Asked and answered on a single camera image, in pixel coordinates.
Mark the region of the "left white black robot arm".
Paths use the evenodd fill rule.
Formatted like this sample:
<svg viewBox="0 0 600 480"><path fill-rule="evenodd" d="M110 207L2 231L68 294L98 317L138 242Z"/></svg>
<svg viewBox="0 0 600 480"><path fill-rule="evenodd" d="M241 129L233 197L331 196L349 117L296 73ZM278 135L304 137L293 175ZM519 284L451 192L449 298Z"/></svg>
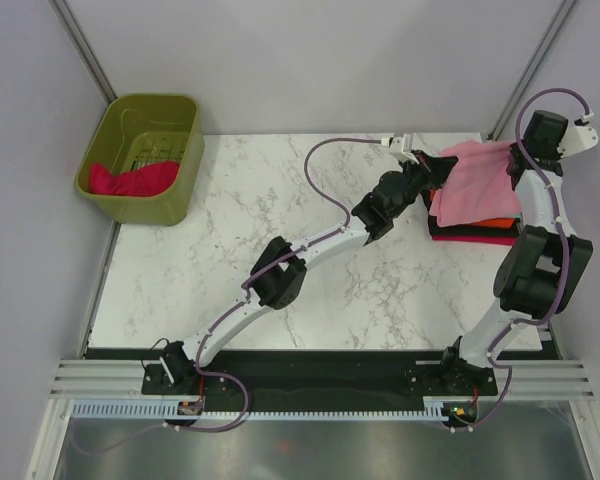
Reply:
<svg viewBox="0 0 600 480"><path fill-rule="evenodd" d="M223 347L262 316L283 310L300 294L306 275L322 263L381 239L424 190L443 186L457 164L455 156L432 157L421 150L399 156L399 171L383 174L343 223L290 242L272 239L241 288L244 296L204 329L168 343L159 357L165 382L178 393L196 388L199 375Z"/></svg>

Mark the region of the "red t shirt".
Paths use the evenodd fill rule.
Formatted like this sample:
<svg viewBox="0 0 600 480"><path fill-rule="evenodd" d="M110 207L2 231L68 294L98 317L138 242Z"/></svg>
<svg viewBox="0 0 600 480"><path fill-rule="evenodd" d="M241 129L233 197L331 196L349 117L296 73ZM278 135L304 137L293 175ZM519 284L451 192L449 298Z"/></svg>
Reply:
<svg viewBox="0 0 600 480"><path fill-rule="evenodd" d="M137 170L113 174L102 164L91 166L89 192L96 195L153 197L169 189L179 173L173 161L146 165Z"/></svg>

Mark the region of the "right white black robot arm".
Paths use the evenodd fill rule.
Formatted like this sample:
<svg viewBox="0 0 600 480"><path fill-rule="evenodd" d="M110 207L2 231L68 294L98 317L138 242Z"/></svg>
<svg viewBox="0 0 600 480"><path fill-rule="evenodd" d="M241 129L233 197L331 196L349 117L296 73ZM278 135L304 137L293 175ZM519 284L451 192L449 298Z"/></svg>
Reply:
<svg viewBox="0 0 600 480"><path fill-rule="evenodd" d="M480 387L514 338L568 305L593 244L575 233L566 216L560 162L597 142L587 118L571 122L537 110L520 141L512 145L507 172L522 207L522 228L496 273L494 303L443 353L437 377L445 391L457 394L469 386Z"/></svg>

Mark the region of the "pink t shirt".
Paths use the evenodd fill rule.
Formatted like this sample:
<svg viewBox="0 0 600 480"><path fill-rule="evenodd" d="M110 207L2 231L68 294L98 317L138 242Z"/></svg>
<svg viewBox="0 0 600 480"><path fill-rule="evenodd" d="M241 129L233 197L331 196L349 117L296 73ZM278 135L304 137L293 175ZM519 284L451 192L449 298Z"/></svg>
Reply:
<svg viewBox="0 0 600 480"><path fill-rule="evenodd" d="M455 157L444 186L434 193L429 214L440 227L514 218L522 207L507 173L508 142L465 141L440 152Z"/></svg>

